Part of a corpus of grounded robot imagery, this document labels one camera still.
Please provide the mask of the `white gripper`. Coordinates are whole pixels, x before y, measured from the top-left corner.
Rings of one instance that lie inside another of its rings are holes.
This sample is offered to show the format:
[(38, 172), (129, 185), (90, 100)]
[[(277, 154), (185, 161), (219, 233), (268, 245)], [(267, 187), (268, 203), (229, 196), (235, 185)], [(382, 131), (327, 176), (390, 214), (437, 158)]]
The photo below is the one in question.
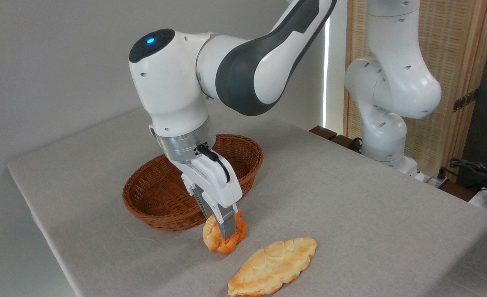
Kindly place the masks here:
[(242, 198), (242, 189), (228, 160), (213, 150), (205, 152), (187, 163), (172, 163), (182, 172), (185, 189), (194, 196), (204, 217), (214, 214), (221, 235), (227, 240), (236, 233), (236, 203)]

